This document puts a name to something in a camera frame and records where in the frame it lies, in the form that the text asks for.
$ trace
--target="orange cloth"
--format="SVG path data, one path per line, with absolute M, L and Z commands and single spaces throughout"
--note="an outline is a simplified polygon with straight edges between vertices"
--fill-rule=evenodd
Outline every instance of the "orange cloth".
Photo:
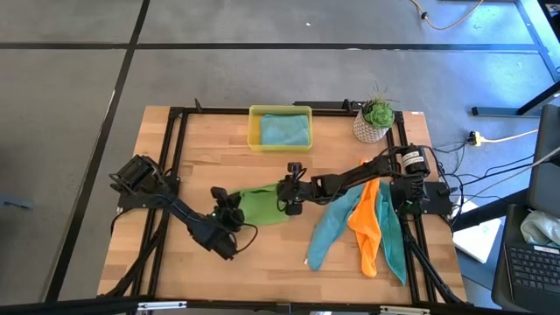
M 361 252 L 361 271 L 368 277 L 377 275 L 375 258 L 382 239 L 382 231 L 375 217 L 375 199 L 379 191 L 379 179 L 366 183 L 360 203 L 348 218 L 348 227 L 356 233 Z

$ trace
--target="wooden table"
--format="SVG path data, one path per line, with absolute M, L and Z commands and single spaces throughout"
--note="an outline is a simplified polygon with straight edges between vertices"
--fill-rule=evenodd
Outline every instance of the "wooden table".
M 159 157 L 169 108 L 147 107 L 135 154 Z M 430 145 L 424 114 L 404 112 L 407 137 L 413 144 Z M 339 173 L 358 165 L 362 157 L 372 158 L 387 147 L 386 141 L 360 143 L 352 132 L 352 117 L 313 117 L 314 144 L 306 153 L 253 152 L 247 146 L 246 115 L 189 115 L 178 175 L 182 178 L 179 197 L 195 211 L 210 213 L 215 200 L 210 187 L 230 192 L 263 186 L 286 174 L 286 165 L 299 161 L 309 176 Z M 175 123 L 175 142 L 178 133 Z M 394 127 L 398 145 L 398 131 Z M 173 146 L 170 148 L 171 165 Z M 433 158 L 430 168 L 436 170 Z M 433 171 L 430 180 L 437 180 Z M 383 254 L 378 255 L 375 278 L 362 275 L 360 252 L 354 231 L 349 229 L 330 248 L 321 271 L 310 271 L 304 264 L 313 229 L 325 210 L 304 203 L 303 214 L 286 223 L 259 227 L 255 242 L 233 261 L 224 261 L 214 252 L 196 244 L 186 227 L 171 218 L 157 286 L 158 298 L 212 299 L 230 301 L 291 301 L 356 304 L 410 304 L 410 289 L 401 286 L 390 271 Z M 99 293 L 112 289 L 137 257 L 146 211 L 123 215 L 115 224 Z M 425 215 L 424 229 L 430 260 L 453 292 L 465 300 L 451 232 L 441 218 Z M 254 230 L 238 233 L 240 246 Z M 420 296 L 426 299 L 424 276 L 416 262 Z M 150 275 L 143 275 L 142 292 Z

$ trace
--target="yellow plastic bin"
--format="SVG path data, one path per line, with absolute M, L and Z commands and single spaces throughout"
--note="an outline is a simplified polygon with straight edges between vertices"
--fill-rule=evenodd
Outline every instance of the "yellow plastic bin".
M 261 145 L 261 117 L 265 115 L 309 118 L 309 145 Z M 253 105 L 248 110 L 247 144 L 252 151 L 308 151 L 313 145 L 312 108 L 309 106 Z

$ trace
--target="floor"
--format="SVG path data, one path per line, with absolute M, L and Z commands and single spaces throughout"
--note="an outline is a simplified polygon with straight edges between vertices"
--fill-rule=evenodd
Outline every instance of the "floor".
M 422 0 L 438 25 L 471 2 Z M 523 0 L 559 66 L 560 49 L 535 0 Z M 142 0 L 4 0 L 0 42 L 127 43 Z M 299 42 L 532 44 L 512 3 L 484 3 L 463 24 L 434 31 L 408 0 L 153 1 L 140 43 Z M 0 211 L 0 305 L 42 299 L 55 253 L 105 116 L 124 50 L 0 49 L 0 192 L 33 200 L 31 211 Z M 396 109 L 423 111 L 434 146 L 537 128 L 527 118 L 480 118 L 472 106 L 519 107 L 553 80 L 541 56 L 527 51 L 142 50 L 136 51 L 94 184 L 61 298 L 96 293 L 109 244 L 116 194 L 108 173 L 129 158 L 144 107 L 247 107 L 296 100 L 360 100 L 387 87 Z M 484 173 L 532 154 L 536 136 L 468 147 L 458 173 Z M 452 170 L 458 154 L 439 155 Z M 523 174 L 485 193 L 505 196 L 527 185 Z M 492 180 L 466 188 L 476 193 Z M 483 205 L 492 199 L 479 199 Z M 469 299 L 487 292 L 465 281 Z

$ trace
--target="blue cloth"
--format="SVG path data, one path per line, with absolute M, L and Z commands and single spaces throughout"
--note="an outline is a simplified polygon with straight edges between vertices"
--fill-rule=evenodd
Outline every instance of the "blue cloth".
M 348 217 L 360 202 L 364 185 L 350 188 L 346 194 L 329 205 L 323 218 L 315 227 L 307 252 L 307 264 L 312 270 L 319 270 L 326 252 L 344 232 Z
M 375 205 L 377 222 L 381 228 L 381 247 L 388 266 L 396 277 L 406 284 L 406 262 L 404 261 L 403 232 L 391 200 L 391 189 L 381 182 Z
M 261 117 L 261 144 L 309 145 L 307 115 L 264 115 Z

